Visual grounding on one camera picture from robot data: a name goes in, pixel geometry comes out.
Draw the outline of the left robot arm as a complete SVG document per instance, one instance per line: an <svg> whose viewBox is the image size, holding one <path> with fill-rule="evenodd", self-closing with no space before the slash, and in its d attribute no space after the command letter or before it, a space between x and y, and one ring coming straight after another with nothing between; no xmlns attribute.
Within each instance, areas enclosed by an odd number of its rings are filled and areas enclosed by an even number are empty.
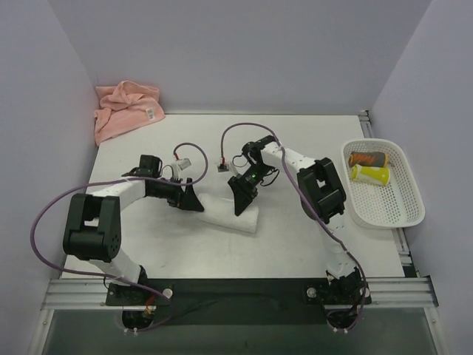
<svg viewBox="0 0 473 355"><path fill-rule="evenodd" d="M144 267L133 262L121 248L121 212L145 197L161 198L173 207L189 212L204 212L190 183L182 188L176 175L162 177L159 157L141 155L139 165L127 172L124 181L92 194L77 193L71 197L63 238L63 250L79 260L112 275L107 301L126 305L151 305L156 296L149 291Z"/></svg>

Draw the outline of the pink towel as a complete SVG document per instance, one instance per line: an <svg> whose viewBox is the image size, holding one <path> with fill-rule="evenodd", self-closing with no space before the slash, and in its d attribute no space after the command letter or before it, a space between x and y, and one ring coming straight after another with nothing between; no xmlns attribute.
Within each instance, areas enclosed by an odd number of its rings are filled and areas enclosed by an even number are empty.
<svg viewBox="0 0 473 355"><path fill-rule="evenodd" d="M156 87L121 81L115 86L96 86L95 91L99 98L99 108L94 111L94 136L98 146L165 118Z"/></svg>

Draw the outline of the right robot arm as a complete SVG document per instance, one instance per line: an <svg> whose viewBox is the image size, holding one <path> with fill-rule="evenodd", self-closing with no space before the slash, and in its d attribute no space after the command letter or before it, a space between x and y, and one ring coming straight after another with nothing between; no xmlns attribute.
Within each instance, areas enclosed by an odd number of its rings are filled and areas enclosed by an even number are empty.
<svg viewBox="0 0 473 355"><path fill-rule="evenodd" d="M296 187L304 213L321 229L327 288L315 294L327 304L359 305L368 291L361 267L347 250L348 233L344 226L347 195L331 159L308 158L282 147L272 135L246 143L242 156L249 163L248 169L228 181L234 194L235 215L241 215L252 204L264 177L284 171Z"/></svg>

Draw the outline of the white towel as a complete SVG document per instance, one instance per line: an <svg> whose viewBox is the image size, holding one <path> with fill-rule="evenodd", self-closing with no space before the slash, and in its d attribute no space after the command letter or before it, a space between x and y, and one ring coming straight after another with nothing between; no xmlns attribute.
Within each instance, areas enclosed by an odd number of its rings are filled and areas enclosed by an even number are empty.
<svg viewBox="0 0 473 355"><path fill-rule="evenodd" d="M204 212L197 214L197 218L202 222L251 234L256 232L259 217L258 206L250 206L239 216L236 216L234 201L231 199L215 197L206 193L201 193L197 197L204 207Z"/></svg>

